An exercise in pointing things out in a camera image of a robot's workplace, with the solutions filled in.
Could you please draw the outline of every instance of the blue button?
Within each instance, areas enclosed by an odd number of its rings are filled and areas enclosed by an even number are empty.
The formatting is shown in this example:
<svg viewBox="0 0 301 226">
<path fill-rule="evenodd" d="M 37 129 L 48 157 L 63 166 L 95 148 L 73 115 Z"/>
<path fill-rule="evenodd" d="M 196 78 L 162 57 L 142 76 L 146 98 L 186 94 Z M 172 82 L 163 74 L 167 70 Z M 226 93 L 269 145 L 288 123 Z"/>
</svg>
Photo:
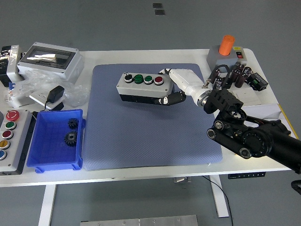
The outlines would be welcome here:
<svg viewBox="0 0 301 226">
<path fill-rule="evenodd" d="M 5 159 L 6 157 L 6 151 L 0 150 L 0 160 Z"/>
</svg>

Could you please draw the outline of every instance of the power adapter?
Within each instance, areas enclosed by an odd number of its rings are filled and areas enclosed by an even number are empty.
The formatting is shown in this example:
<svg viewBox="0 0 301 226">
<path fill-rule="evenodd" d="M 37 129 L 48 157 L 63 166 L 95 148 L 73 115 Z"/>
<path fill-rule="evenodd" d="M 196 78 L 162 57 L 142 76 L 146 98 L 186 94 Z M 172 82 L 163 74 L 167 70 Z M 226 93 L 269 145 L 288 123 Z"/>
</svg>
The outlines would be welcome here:
<svg viewBox="0 0 301 226">
<path fill-rule="evenodd" d="M 64 94 L 65 89 L 62 86 L 57 86 L 54 89 L 50 90 L 47 96 L 47 103 L 55 103 L 59 98 Z"/>
</svg>

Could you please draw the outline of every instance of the blue plastic bin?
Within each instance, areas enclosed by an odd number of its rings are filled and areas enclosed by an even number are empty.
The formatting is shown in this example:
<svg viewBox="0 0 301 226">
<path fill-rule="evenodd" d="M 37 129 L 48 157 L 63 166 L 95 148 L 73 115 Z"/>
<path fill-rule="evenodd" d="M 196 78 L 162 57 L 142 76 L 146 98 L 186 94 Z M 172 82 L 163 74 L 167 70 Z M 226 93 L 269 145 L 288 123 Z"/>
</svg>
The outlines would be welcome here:
<svg viewBox="0 0 301 226">
<path fill-rule="evenodd" d="M 27 159 L 28 167 L 35 167 L 37 173 L 49 170 L 80 170 L 83 129 L 86 120 L 82 118 L 83 111 L 53 111 L 39 112 L 34 129 L 32 144 Z M 70 129 L 68 121 L 71 118 L 79 120 L 76 129 Z M 76 146 L 70 147 L 64 137 L 67 133 L 77 130 Z"/>
</svg>

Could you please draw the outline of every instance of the orange cylinder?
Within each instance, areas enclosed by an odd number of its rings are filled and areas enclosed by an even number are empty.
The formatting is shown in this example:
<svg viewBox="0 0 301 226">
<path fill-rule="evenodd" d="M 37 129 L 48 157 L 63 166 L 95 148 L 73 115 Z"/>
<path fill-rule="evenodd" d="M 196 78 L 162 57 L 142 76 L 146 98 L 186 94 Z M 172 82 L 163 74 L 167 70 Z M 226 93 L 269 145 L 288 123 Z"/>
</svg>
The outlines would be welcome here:
<svg viewBox="0 0 301 226">
<path fill-rule="evenodd" d="M 235 42 L 235 38 L 232 35 L 225 35 L 224 38 L 222 39 L 222 43 L 218 52 L 223 56 L 229 55 L 234 42 Z"/>
</svg>

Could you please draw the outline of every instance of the yellow button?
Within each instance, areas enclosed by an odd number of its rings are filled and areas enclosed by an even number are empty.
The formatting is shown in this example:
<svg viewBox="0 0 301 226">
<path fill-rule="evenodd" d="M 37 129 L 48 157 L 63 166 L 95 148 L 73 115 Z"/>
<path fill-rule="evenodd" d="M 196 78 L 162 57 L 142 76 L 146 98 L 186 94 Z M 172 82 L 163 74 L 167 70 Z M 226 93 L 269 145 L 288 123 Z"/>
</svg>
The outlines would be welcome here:
<svg viewBox="0 0 301 226">
<path fill-rule="evenodd" d="M 1 149 L 7 149 L 10 146 L 10 142 L 8 140 L 2 140 L 0 142 L 0 148 Z"/>
</svg>

